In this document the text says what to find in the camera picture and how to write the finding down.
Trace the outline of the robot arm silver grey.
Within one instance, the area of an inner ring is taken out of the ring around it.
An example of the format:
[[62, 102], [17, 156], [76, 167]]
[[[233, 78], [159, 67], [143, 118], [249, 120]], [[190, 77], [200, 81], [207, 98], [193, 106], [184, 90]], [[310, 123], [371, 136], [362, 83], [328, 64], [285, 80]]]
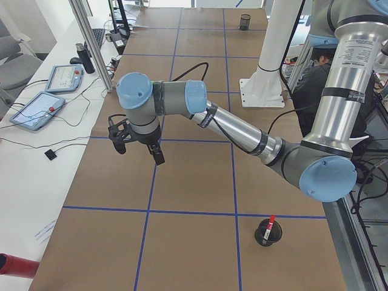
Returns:
[[128, 142], [145, 144], [157, 164], [159, 117], [182, 115], [200, 127], [224, 135], [249, 155], [322, 202], [346, 196], [356, 183], [351, 132], [381, 44], [387, 40], [386, 1], [316, 1], [311, 39], [315, 46], [335, 37], [338, 46], [321, 94], [312, 131], [300, 144], [272, 137], [207, 100], [202, 81], [153, 82], [138, 72], [124, 75], [116, 86], [124, 119], [109, 124], [109, 138], [119, 153]]

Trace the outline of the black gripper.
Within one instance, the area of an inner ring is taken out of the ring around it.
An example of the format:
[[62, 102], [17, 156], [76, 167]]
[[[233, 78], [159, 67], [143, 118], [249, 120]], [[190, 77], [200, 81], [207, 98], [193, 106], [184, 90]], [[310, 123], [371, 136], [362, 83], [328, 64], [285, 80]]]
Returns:
[[137, 141], [147, 146], [149, 153], [153, 156], [155, 164], [159, 166], [165, 163], [164, 155], [159, 144], [161, 127], [158, 125], [156, 129], [150, 133], [140, 133], [139, 130], [134, 130], [134, 132], [136, 133]]

